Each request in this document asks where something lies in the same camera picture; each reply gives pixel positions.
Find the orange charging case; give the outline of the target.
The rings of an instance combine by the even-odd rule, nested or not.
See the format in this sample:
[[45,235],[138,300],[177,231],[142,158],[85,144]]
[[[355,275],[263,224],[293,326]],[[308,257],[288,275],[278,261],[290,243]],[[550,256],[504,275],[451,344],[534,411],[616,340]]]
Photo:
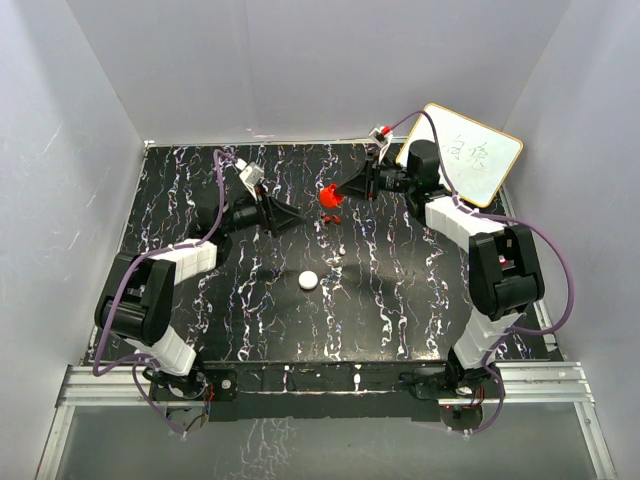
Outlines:
[[344,201],[344,196],[337,191],[336,184],[330,184],[323,187],[318,193],[318,201],[323,208],[336,209]]

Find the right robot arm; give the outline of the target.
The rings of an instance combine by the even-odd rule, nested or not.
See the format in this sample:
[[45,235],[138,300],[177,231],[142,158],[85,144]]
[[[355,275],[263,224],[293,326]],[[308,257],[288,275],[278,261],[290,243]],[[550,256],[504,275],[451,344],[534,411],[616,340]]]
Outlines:
[[334,186],[334,195],[373,201],[381,191],[401,193],[411,216],[453,241],[468,256],[472,307],[461,337],[450,348],[441,370],[415,370],[401,379],[416,391],[469,396],[498,375],[493,365],[497,346],[544,294],[533,234],[526,226],[505,226],[463,210],[441,181],[437,143],[411,142],[404,166],[392,166],[381,158],[381,149],[369,152],[358,171]]

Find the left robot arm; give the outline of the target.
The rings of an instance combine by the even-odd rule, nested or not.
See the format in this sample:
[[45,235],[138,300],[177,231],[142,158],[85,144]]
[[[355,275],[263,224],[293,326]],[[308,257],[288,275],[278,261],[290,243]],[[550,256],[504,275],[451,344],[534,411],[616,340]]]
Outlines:
[[171,325],[174,288],[226,261],[231,234],[257,227],[275,237],[303,223],[299,208],[275,199],[262,186],[222,207],[201,207],[185,240],[147,254],[115,257],[95,324],[134,348],[124,361],[142,367],[149,381],[186,399],[197,398],[207,376],[199,354]]

